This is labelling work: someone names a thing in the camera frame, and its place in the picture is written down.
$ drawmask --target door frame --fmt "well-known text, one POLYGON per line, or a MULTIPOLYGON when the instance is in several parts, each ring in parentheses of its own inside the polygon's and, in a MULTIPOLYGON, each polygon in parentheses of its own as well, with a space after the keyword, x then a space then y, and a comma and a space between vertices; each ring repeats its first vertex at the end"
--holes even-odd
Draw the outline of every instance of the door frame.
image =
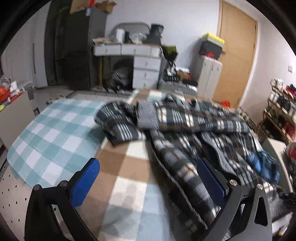
POLYGON ((258 53, 258 49, 257 49, 257 40, 258 40, 258 21, 254 18, 252 18, 250 15, 248 15, 247 13, 245 13, 243 10, 241 10, 240 8, 238 8, 237 6, 225 1, 225 0, 220 0, 219 1, 219 18, 218 18, 218 27, 217 27, 217 36, 218 37, 221 37, 221 25, 222 25, 222 11, 223 11, 223 2, 229 4, 230 6, 236 8, 237 10, 241 11, 242 13, 246 14, 247 16, 249 16, 252 20, 255 21, 256 23, 256 35, 255 35, 255 46, 254 46, 254 51, 253 51, 253 56, 252 56, 252 67, 250 69, 250 72, 249 72, 249 78, 248 78, 248 81, 247 81, 247 84, 246 84, 246 87, 244 89, 244 92, 239 100, 239 103, 237 105, 237 107, 240 107, 247 95, 247 92, 248 92, 248 89, 249 89, 249 86, 251 84, 251 80, 253 78, 253 75, 254 75, 254 71, 255 71, 255 66, 257 64, 257 61, 256 63, 254 63, 254 60, 255 60, 255 55, 258 53))

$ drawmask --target teal and white checkered fabric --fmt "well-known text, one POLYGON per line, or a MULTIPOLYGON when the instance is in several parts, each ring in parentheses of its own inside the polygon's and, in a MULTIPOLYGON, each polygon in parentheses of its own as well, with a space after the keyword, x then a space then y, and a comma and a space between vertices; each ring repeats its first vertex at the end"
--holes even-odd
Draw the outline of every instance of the teal and white checkered fabric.
POLYGON ((94 122, 104 103, 65 99, 50 104, 9 149, 7 160, 14 173, 31 188, 69 180, 95 156, 105 137, 94 122))

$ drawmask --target wooden door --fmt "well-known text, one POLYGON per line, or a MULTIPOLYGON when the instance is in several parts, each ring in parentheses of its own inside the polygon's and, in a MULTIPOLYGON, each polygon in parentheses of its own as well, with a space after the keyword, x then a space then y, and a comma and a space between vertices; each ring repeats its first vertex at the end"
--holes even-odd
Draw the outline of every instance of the wooden door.
POLYGON ((225 40, 219 61, 223 68, 214 100, 237 107, 247 85, 257 41, 257 22, 235 6, 222 2, 220 38, 225 40))

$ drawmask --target drawer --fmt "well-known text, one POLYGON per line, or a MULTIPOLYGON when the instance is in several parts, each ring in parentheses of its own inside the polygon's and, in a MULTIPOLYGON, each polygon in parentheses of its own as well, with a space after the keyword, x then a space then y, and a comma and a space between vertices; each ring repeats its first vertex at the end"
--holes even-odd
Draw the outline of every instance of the drawer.
POLYGON ((134 89, 156 89, 157 80, 133 79, 134 89))
POLYGON ((121 45, 94 46, 94 55, 120 55, 121 45))
POLYGON ((150 56, 151 47, 149 45, 123 44, 122 55, 150 56))
POLYGON ((138 69, 153 69, 159 71, 160 59, 157 58, 146 58, 146 57, 135 57, 133 66, 138 69))
POLYGON ((152 70, 134 69, 133 77, 142 80, 158 80, 159 72, 152 70))
POLYGON ((158 46, 157 47, 152 46, 151 47, 151 57, 159 58, 159 56, 160 56, 160 48, 158 46))

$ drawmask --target blue gripper pad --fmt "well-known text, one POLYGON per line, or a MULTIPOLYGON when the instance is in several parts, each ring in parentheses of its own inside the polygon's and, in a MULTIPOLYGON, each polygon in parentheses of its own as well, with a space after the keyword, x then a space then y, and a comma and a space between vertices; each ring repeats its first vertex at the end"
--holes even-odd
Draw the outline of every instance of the blue gripper pad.
POLYGON ((217 206, 223 207, 225 204, 225 189, 220 185, 209 167, 202 159, 196 161, 197 172, 202 180, 207 192, 209 193, 213 203, 217 206))
POLYGON ((94 158, 93 162, 88 166, 71 189, 70 201, 73 208, 82 205, 99 172, 100 162, 94 158))

